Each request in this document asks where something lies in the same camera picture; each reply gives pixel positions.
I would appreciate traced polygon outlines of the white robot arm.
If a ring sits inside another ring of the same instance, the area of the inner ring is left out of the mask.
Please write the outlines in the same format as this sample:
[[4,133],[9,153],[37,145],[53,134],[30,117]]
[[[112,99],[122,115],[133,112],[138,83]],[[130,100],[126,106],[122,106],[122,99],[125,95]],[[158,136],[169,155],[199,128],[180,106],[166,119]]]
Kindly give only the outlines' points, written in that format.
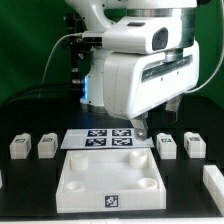
[[197,0],[65,0],[83,19],[93,53],[87,104],[129,120],[148,138],[148,111],[163,104],[174,123],[181,97],[199,79]]

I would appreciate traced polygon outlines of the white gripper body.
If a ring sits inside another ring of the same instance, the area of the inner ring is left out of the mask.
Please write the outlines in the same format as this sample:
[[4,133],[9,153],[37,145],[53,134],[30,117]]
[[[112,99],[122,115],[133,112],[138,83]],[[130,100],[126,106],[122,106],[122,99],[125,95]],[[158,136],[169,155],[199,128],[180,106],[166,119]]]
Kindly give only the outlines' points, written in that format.
[[199,79],[199,46],[166,63],[165,53],[111,53],[103,70],[103,101],[114,117],[131,120],[195,87]]

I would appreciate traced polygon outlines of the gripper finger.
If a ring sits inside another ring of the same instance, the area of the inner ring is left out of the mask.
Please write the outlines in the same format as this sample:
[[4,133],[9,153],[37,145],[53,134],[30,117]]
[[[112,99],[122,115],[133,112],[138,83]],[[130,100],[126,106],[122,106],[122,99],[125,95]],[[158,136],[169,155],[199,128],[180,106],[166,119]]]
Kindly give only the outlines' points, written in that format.
[[177,121],[181,99],[182,96],[179,95],[166,102],[164,109],[164,119],[167,123],[172,124]]
[[145,141],[147,139],[147,118],[148,113],[143,113],[131,120],[131,124],[134,128],[134,136],[137,140]]

